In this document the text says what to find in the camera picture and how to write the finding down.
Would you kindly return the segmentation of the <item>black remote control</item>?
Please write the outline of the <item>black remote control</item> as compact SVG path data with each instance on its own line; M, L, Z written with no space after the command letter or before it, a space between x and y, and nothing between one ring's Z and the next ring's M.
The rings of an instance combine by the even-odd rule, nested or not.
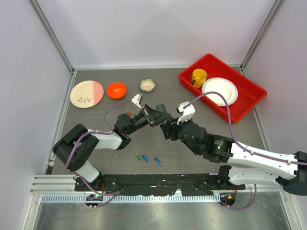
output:
M164 105L163 103L157 105L155 108L156 108L156 111L157 111L158 113L160 113L160 114L167 114L165 105Z

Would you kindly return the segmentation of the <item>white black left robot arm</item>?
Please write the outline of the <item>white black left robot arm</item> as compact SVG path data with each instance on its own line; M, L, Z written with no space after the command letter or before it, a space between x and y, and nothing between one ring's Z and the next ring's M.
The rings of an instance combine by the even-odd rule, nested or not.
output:
M137 115L121 114L110 132L87 129L77 124L52 149L52 152L65 165L68 171L79 176L79 183L91 191L97 191L104 183L101 172L90 163L89 157L94 150L122 150L130 142L129 135L146 125L155 127L171 118L163 104L155 109L145 104Z

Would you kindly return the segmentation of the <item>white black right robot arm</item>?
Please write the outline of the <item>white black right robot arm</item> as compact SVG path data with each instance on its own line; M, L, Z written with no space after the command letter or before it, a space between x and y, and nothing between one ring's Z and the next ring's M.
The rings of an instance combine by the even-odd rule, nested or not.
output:
M253 148L232 138L209 134L192 120L164 121L160 128L165 139L180 140L193 154L214 163L226 163L217 176L217 185L268 184L297 195L307 194L307 155L282 154Z

